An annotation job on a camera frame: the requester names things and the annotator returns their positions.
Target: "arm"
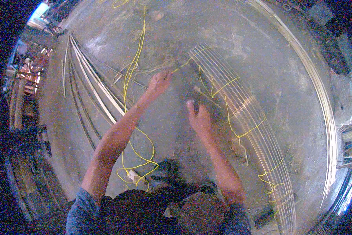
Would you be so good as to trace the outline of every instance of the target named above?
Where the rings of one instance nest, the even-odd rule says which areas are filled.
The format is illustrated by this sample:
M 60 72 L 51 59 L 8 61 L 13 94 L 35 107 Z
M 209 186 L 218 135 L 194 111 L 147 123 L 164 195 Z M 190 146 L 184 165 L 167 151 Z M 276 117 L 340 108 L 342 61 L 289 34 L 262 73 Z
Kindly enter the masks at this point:
M 82 188 L 100 205 L 105 195 L 112 167 L 124 151 L 139 118 L 145 109 L 169 86 L 171 73 L 160 72 L 150 81 L 139 101 L 103 136 L 82 182 Z
M 211 130 L 211 117 L 206 108 L 199 105 L 199 111 L 194 111 L 192 101 L 187 102 L 189 121 L 192 128 L 204 144 L 216 174 L 216 183 L 228 204 L 244 203 L 244 189 L 234 168 L 222 153 Z

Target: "bamboo cage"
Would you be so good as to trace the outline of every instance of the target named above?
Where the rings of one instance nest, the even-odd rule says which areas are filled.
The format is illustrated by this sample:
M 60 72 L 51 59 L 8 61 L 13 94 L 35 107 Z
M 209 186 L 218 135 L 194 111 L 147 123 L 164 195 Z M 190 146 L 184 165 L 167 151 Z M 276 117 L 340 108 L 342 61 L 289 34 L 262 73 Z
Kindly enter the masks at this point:
M 262 165 L 258 177 L 269 190 L 270 203 L 276 206 L 274 218 L 280 234 L 295 233 L 295 200 L 287 166 L 273 130 L 259 102 L 240 80 L 232 67 L 207 44 L 191 49 L 188 55 L 197 64 L 208 84 L 211 96 L 219 95 L 229 116 L 231 130 L 247 137 Z M 235 129 L 239 125 L 242 134 Z

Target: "rock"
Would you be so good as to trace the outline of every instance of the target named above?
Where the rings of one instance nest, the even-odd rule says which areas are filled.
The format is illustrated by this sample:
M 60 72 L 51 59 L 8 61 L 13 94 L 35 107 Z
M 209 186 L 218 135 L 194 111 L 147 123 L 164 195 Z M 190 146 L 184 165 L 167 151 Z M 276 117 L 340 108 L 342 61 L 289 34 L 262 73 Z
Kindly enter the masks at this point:
M 161 18 L 163 18 L 164 13 L 162 11 L 152 11 L 150 12 L 150 17 L 153 19 L 153 21 L 159 21 Z

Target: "shoulder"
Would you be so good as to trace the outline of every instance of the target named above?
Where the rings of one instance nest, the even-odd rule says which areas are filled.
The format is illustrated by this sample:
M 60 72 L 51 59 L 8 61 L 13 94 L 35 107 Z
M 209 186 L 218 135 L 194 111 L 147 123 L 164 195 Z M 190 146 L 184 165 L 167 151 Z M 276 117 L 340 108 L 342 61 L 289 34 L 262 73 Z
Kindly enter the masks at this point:
M 80 188 L 66 221 L 66 234 L 96 234 L 105 231 L 100 208 L 94 198 Z

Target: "dusty floor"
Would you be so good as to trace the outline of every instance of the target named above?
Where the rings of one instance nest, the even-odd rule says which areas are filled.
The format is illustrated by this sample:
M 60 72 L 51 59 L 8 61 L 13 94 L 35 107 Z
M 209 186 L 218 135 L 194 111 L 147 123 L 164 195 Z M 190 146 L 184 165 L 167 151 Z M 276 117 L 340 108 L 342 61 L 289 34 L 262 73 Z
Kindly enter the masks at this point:
M 334 201 L 346 170 L 337 171 L 336 182 L 320 208 L 326 169 L 325 126 L 315 89 L 296 53 L 265 17 L 240 2 L 137 0 L 135 6 L 134 1 L 129 1 L 114 9 L 111 1 L 82 1 L 63 22 L 63 26 L 74 34 L 91 57 L 119 69 L 129 63 L 136 53 L 143 26 L 143 13 L 138 9 L 144 5 L 149 9 L 149 15 L 146 18 L 144 47 L 138 69 L 156 70 L 138 75 L 135 79 L 147 85 L 150 76 L 161 68 L 177 68 L 188 59 L 188 50 L 198 42 L 206 42 L 224 55 L 260 101 L 278 143 L 286 153 L 293 190 L 298 198 L 297 234 L 310 229 Z M 275 6 L 273 9 L 308 51 L 329 96 L 332 96 L 329 89 L 330 69 L 311 37 L 308 26 L 298 20 L 300 15 L 297 12 L 284 12 Z M 151 18 L 154 11 L 163 12 L 164 17 L 155 21 Z M 72 200 L 80 187 L 93 150 L 77 119 L 67 79 L 66 99 L 63 97 L 61 59 L 67 39 L 68 35 L 60 38 L 58 47 L 54 49 L 48 76 L 43 80 L 44 89 L 39 93 L 41 122 L 47 124 L 51 141 L 53 157 L 49 162 L 66 196 Z M 102 63 L 94 63 L 109 79 L 115 75 Z M 155 161 L 165 157 L 177 159 L 185 180 L 197 183 L 206 177 L 213 178 L 213 173 L 210 160 L 186 118 L 185 102 L 195 96 L 191 86 L 195 79 L 196 73 L 189 67 L 175 73 L 171 87 L 147 110 L 139 127 L 154 143 Z M 122 80 L 117 86 L 122 88 Z M 129 88 L 129 100 L 136 101 L 144 92 L 143 88 L 135 84 Z M 83 93 L 82 97 L 89 115 L 103 135 L 109 128 L 108 123 L 96 111 L 87 94 Z M 215 114 L 215 118 L 219 119 L 219 113 Z M 222 147 L 243 180 L 247 193 L 246 206 L 253 223 L 253 219 L 268 207 L 265 186 L 257 176 L 255 153 L 245 142 L 250 153 L 249 167 L 246 167 L 228 150 L 224 138 L 229 133 L 227 126 L 220 125 L 216 132 L 222 136 Z M 142 134 L 135 132 L 132 141 L 142 156 L 151 156 L 151 146 Z M 130 147 L 126 148 L 127 167 L 141 162 Z M 121 158 L 113 167 L 107 195 L 114 197 L 126 189 L 115 173 L 120 167 Z M 148 164 L 140 168 L 139 172 L 143 174 L 152 168 L 153 164 Z M 274 224 L 275 221 L 261 230 L 256 230 L 252 224 L 253 233 L 276 234 L 277 226 Z

